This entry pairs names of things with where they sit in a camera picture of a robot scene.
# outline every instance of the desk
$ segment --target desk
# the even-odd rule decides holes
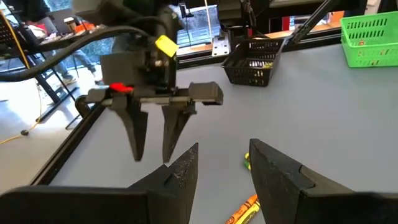
[[[311,30],[311,32],[313,32],[313,31],[321,31],[321,30],[328,30],[328,29],[339,28],[339,27],[341,27],[340,21],[330,22],[328,24],[315,26]],[[281,37],[287,37],[288,35],[291,35],[292,33],[293,33],[293,30],[287,30],[287,31],[280,31],[280,32],[274,32],[274,33],[271,33],[271,34],[266,34],[266,36],[269,37],[269,38],[281,38]]]
[[[397,69],[349,69],[339,44],[283,53],[267,88],[232,85],[220,65],[178,71],[179,86],[216,81],[224,91],[223,106],[197,105],[172,156],[199,142],[190,223],[223,223],[254,194],[242,165],[251,138],[353,190],[398,192]],[[134,162],[120,119],[105,109],[51,185],[128,187],[158,168],[164,120],[159,106],[144,109],[142,162]],[[262,215],[251,223],[264,223]]]
[[[48,52],[51,50],[57,50],[57,49],[62,49],[62,48],[68,47],[70,44],[76,42],[80,38],[85,37],[89,34],[90,33],[87,31],[85,34],[73,35],[67,39],[56,40],[53,42],[48,42],[46,44],[41,44],[41,45],[37,46],[36,49],[32,49],[32,53],[35,54],[35,53],[40,53],[40,52]]]

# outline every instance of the green basket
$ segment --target green basket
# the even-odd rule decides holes
[[[398,65],[398,12],[342,18],[341,28],[349,67]]]

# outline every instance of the yellow tag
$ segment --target yellow tag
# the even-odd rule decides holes
[[[170,40],[170,38],[168,38],[166,35],[161,35],[155,41],[155,44],[156,44],[157,48],[159,48],[161,51],[163,51],[169,57],[173,57],[173,55],[178,50],[178,45],[175,44],[172,40]]]

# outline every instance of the floor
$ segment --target floor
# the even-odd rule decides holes
[[[77,77],[76,71],[70,73]],[[75,96],[85,94],[94,85],[91,73],[78,70],[77,84],[80,89]],[[58,82],[55,77],[50,83]],[[40,91],[42,108],[50,103]],[[20,83],[0,83],[0,141],[15,136],[23,129],[29,129],[39,115],[39,97],[33,80]],[[78,115],[73,100],[68,98],[51,117],[29,133],[11,142],[0,145],[0,194],[14,187],[28,184],[69,135],[65,127]],[[75,127],[81,119],[74,122]]]

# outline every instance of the yellow object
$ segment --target yellow object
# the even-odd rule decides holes
[[[161,35],[155,41],[156,47],[163,51],[167,56],[173,57],[179,46],[170,40],[166,35]]]
[[[250,208],[247,210],[241,218],[236,222],[236,224],[247,224],[250,220],[256,215],[260,210],[260,203],[256,201]]]
[[[231,215],[231,217],[224,224],[236,224],[236,222],[255,204],[255,202],[257,202],[257,200],[257,195],[250,197],[243,203],[243,205],[239,207],[238,210]]]
[[[7,20],[7,18],[6,18],[6,16],[4,15],[4,13],[3,13],[2,10],[0,10],[0,14],[1,14],[1,17],[4,19],[4,21],[6,21],[6,25],[7,25],[8,29],[10,30],[10,32],[11,32],[11,34],[12,34],[12,37],[13,37],[14,40],[15,40],[15,43],[17,44],[17,47],[18,47],[18,49],[19,49],[19,52],[21,53],[21,57],[22,57],[22,59],[24,60],[24,63],[25,63],[26,68],[27,68],[27,69],[30,69],[29,63],[27,62],[27,59],[26,59],[26,55],[25,55],[25,53],[24,53],[24,51],[23,51],[23,49],[22,49],[22,47],[21,47],[21,45],[20,45],[20,43],[19,43],[19,41],[18,41],[18,39],[17,39],[17,36],[15,35],[14,29],[12,28],[12,26],[11,26],[10,23],[8,22],[8,20]],[[40,114],[39,114],[39,118],[37,119],[36,123],[35,123],[30,129],[27,130],[28,132],[31,131],[31,130],[33,130],[34,128],[36,128],[37,124],[40,123],[40,119],[41,119],[41,115],[42,115],[42,97],[40,96],[39,87],[36,85],[36,83],[34,83],[34,85],[36,86],[37,93],[38,93],[38,95],[39,95],[39,101],[40,101]],[[20,137],[22,137],[22,135],[19,134],[19,135],[17,135],[17,136],[11,137],[11,138],[9,138],[9,139],[3,140],[3,141],[0,142],[0,145],[2,145],[2,144],[4,144],[4,143],[7,143],[7,142],[9,142],[9,141],[12,141],[12,140],[14,140],[14,139],[18,139],[18,138],[20,138]]]
[[[264,64],[264,66],[262,66],[263,68],[272,68],[272,65],[273,65],[274,63],[273,62],[266,62],[265,64]]]
[[[243,165],[244,165],[248,170],[251,170],[251,166],[250,166],[250,162],[249,162],[249,161],[247,161],[247,160],[243,161]]]

